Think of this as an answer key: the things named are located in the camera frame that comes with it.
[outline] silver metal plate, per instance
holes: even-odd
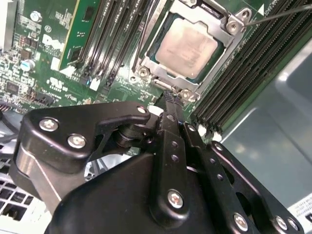
[[[195,79],[217,47],[217,41],[207,34],[206,25],[176,19],[156,53],[156,60],[175,76]]]

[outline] small chip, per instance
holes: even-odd
[[[94,14],[95,8],[92,6],[88,6],[86,13],[84,14],[83,20],[89,21],[92,19],[92,16]]]
[[[9,81],[6,83],[6,89],[5,90],[8,93],[17,95],[17,94],[19,94],[19,89],[20,89],[20,87],[17,84],[11,83]]]
[[[24,43],[25,43],[25,45],[30,46],[31,39],[30,38],[25,38]]]
[[[34,49],[36,49],[36,48],[37,48],[37,46],[38,46],[38,42],[37,42],[37,41],[35,41],[35,40],[31,40],[30,47],[32,47],[32,48],[34,48]]]
[[[22,60],[30,59],[31,56],[32,56],[32,53],[29,52],[29,51],[27,51],[27,50],[22,50],[22,51],[20,52],[20,58],[21,58]]]
[[[70,58],[70,62],[75,62],[75,61],[77,61],[78,58],[79,58],[80,52],[81,52],[81,48],[74,50],[74,51],[72,52],[72,57]]]
[[[207,33],[207,27],[176,19],[156,53],[156,60],[169,73],[195,79],[209,62],[218,42]]]

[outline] white sticker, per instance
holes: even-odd
[[[300,222],[304,232],[312,231],[312,193],[288,208]]]
[[[58,71],[59,63],[60,63],[60,60],[56,57],[53,57],[52,62],[51,62],[51,70]]]

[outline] motherboard component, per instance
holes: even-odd
[[[17,0],[0,1],[0,51],[7,51],[13,45]]]

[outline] white label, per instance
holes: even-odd
[[[312,193],[290,206],[288,210],[300,222],[305,233],[312,231]]]

